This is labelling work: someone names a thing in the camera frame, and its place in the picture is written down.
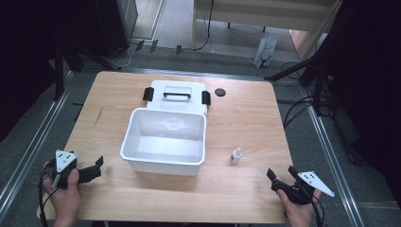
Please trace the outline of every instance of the human hand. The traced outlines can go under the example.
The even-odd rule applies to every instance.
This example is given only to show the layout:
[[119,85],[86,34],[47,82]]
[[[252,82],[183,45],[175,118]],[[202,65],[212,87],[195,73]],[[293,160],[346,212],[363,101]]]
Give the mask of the human hand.
[[[313,193],[313,202],[317,202],[321,194],[321,191],[315,190]],[[277,190],[277,195],[281,203],[283,203],[284,214],[287,216],[289,227],[310,227],[313,215],[315,214],[312,204],[298,205],[292,203],[286,192],[281,189]]]
[[[78,221],[78,211],[80,205],[80,193],[77,186],[79,180],[79,172],[76,168],[71,170],[68,175],[68,187],[65,190],[57,190],[51,197],[50,201],[56,210],[56,227],[75,226]],[[51,189],[53,181],[50,178],[44,180],[44,191],[51,195],[55,190]]]

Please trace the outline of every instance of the white plastic container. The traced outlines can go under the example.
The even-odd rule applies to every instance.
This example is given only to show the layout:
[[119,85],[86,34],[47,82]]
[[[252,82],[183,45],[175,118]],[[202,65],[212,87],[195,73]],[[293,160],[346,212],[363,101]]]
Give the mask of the white plastic container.
[[201,113],[135,109],[120,155],[135,171],[195,176],[205,156]]

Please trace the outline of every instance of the container lid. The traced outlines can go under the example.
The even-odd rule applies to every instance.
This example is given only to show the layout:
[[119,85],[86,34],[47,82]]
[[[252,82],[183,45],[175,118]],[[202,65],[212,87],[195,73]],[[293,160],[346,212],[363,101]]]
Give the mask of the container lid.
[[154,91],[152,99],[147,103],[149,109],[207,114],[207,105],[202,104],[203,94],[206,91],[204,83],[154,80],[151,88]]

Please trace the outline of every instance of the small bottle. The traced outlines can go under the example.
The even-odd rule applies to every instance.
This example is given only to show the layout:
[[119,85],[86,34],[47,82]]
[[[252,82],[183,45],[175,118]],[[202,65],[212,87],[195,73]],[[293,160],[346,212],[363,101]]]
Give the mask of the small bottle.
[[241,158],[242,155],[242,150],[241,148],[237,148],[233,151],[233,154],[231,155],[231,159],[233,164],[237,164],[239,159]]

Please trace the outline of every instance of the wooden table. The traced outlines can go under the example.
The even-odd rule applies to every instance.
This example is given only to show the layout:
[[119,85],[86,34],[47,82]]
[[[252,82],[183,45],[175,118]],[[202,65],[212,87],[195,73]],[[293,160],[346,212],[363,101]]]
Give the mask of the wooden table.
[[[120,157],[131,112],[145,107],[144,89],[155,79],[203,82],[211,94],[206,158],[196,177],[135,172]],[[217,88],[227,95],[216,96]],[[232,165],[235,148],[243,156]],[[102,176],[82,185],[79,219],[286,222],[266,172],[270,167],[293,184],[292,162],[274,91],[265,81],[101,72],[64,150],[75,151],[78,168],[104,156]],[[45,212],[55,217],[51,203]]]
[[[197,19],[209,20],[211,5],[212,0],[194,0],[194,48]],[[330,30],[340,6],[341,0],[215,0],[212,21],[289,29],[302,61],[322,34]]]

